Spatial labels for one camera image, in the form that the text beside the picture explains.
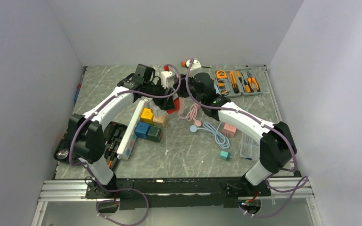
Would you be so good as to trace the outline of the grey tool tray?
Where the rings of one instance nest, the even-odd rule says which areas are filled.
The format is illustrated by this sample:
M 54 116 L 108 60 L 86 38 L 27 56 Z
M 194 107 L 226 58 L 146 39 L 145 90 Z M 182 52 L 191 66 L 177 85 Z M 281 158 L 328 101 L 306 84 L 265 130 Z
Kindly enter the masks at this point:
M 227 98 L 262 94 L 262 88 L 253 68 L 215 71 L 214 87 Z

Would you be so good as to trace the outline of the yellow cube adapter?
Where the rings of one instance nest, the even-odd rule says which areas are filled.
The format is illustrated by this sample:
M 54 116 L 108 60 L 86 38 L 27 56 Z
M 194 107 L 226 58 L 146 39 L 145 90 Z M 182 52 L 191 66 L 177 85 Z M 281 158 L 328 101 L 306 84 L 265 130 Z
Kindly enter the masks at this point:
M 152 113 L 151 109 L 144 108 L 140 115 L 140 121 L 143 123 L 147 123 L 153 125 L 153 118 L 154 114 Z

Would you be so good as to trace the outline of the beige cube adapter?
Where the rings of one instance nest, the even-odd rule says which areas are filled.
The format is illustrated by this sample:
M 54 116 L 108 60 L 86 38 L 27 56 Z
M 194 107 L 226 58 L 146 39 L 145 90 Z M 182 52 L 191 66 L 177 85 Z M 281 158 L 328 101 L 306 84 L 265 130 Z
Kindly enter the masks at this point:
M 163 114 L 161 116 L 154 116 L 152 122 L 156 127 L 165 128 L 167 124 L 167 115 Z

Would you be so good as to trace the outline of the blue cube adapter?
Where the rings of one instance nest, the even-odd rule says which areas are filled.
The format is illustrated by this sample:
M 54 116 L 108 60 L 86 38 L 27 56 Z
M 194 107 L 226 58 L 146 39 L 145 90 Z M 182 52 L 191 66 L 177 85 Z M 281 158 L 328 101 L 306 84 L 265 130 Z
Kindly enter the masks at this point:
M 141 139 L 147 139 L 150 126 L 151 125 L 148 123 L 144 123 L 141 121 L 138 122 L 134 130 L 136 137 Z

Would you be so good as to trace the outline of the pink cube socket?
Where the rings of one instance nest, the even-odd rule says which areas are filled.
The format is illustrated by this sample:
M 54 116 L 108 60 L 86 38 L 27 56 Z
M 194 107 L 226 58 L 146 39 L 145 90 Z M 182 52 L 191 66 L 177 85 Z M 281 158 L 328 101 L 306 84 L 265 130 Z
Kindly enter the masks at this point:
M 231 138 L 231 137 L 235 136 L 236 132 L 237 132 L 236 127 L 234 127 L 228 123 L 224 124 L 223 130 L 222 130 L 223 135 L 225 135 L 228 138 Z

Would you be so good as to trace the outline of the green cube adapter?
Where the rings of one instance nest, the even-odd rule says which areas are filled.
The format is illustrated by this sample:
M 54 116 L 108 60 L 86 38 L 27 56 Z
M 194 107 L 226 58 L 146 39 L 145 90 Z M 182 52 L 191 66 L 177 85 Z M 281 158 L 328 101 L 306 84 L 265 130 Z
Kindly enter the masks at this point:
M 159 143 L 162 139 L 163 132 L 160 127 L 150 126 L 147 133 L 147 140 Z

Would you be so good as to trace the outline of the black tool case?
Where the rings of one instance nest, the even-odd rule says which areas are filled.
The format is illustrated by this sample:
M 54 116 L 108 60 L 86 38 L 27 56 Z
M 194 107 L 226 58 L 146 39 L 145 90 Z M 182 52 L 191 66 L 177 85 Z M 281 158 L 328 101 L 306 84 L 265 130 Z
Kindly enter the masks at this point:
M 125 135 L 127 126 L 118 122 L 111 121 L 105 128 L 103 134 L 105 138 L 105 151 L 104 158 L 108 163 L 108 166 L 113 170 L 117 162 L 117 149 Z M 56 161 L 69 165 L 69 148 L 71 140 L 66 138 L 67 131 L 62 136 L 53 158 Z

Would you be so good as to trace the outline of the white power strip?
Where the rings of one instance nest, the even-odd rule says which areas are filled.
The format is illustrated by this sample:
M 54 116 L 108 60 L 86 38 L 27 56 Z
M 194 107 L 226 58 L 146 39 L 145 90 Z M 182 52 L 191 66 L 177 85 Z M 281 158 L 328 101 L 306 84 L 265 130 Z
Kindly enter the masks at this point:
M 130 123 L 127 126 L 125 134 L 122 138 L 120 145 L 116 151 L 117 158 L 119 160 L 128 160 L 134 144 L 136 143 L 137 136 L 135 135 L 135 128 L 140 122 L 140 116 L 145 108 L 149 108 L 149 103 L 152 102 L 152 98 L 146 98 L 140 100 L 135 108 L 135 111 L 131 117 Z

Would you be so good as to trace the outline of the teal cube plug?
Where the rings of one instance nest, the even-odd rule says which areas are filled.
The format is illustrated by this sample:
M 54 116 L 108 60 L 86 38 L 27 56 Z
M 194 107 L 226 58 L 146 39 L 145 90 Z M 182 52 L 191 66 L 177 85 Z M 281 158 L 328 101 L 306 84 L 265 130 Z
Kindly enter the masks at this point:
M 231 154 L 227 151 L 221 151 L 219 157 L 222 160 L 228 161 L 231 158 Z

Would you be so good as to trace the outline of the clear screw box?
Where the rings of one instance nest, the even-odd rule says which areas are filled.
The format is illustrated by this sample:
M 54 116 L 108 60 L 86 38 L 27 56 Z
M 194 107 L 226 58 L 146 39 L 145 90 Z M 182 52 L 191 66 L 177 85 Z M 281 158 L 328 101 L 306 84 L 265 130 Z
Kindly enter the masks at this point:
M 242 133 L 239 145 L 239 155 L 244 159 L 259 160 L 260 145 L 253 138 Z

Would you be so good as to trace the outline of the pink power strip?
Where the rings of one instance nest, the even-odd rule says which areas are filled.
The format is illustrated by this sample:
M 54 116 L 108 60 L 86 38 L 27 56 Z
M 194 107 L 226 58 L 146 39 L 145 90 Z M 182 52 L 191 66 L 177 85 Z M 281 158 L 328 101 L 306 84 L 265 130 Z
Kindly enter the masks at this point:
M 177 112 L 177 115 L 182 117 L 182 114 L 184 113 L 184 107 L 185 107 L 185 99 L 180 97 L 179 100 L 179 110 Z

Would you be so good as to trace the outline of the red cube adapter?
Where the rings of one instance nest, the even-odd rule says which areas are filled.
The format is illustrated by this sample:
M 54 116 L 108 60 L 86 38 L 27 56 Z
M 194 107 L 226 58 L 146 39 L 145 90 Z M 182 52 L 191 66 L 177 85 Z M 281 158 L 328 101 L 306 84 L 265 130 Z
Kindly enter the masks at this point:
M 167 110 L 168 114 L 172 114 L 180 110 L 180 98 L 174 100 L 174 106 L 174 109 Z

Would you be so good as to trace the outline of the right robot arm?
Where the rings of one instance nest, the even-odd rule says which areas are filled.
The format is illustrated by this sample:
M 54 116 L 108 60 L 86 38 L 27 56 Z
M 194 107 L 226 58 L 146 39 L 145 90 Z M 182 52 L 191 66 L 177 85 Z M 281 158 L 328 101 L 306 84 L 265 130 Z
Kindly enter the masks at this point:
M 253 195 L 261 182 L 284 170 L 290 160 L 296 160 L 295 143 L 286 123 L 260 119 L 216 93 L 214 81 L 207 73 L 194 77 L 181 75 L 174 88 L 178 89 L 178 96 L 190 97 L 200 105 L 207 116 L 236 127 L 259 144 L 259 160 L 244 174 L 241 182 L 244 194 Z

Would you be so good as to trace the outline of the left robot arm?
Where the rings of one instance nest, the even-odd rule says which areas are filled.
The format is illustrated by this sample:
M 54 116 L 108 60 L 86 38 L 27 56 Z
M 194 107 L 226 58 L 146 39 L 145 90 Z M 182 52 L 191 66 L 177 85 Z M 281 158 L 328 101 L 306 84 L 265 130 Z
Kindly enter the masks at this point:
M 164 88 L 161 81 L 154 83 L 155 73 L 152 67 L 137 65 L 135 72 L 118 82 L 112 93 L 97 106 L 83 115 L 75 113 L 69 118 L 69 164 L 84 166 L 98 183 L 98 192 L 106 198 L 116 193 L 117 185 L 116 176 L 104 157 L 104 129 L 123 109 L 141 97 L 150 97 L 160 103 L 172 100 L 181 87 L 179 70 L 176 70 L 175 88 Z

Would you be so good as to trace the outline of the red blue pen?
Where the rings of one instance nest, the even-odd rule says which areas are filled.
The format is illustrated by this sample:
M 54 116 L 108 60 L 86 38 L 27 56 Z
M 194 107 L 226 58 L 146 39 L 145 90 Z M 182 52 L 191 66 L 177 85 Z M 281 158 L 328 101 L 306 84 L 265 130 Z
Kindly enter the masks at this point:
M 75 92 L 75 95 L 74 95 L 74 104 L 76 104 L 76 101 L 77 101 L 77 98 L 78 98 L 78 95 L 79 95 L 79 92 L 80 92 L 80 89 L 81 89 L 81 86 L 82 86 L 83 78 L 84 78 L 84 74 L 81 76 L 80 82 L 77 85 L 76 92 Z

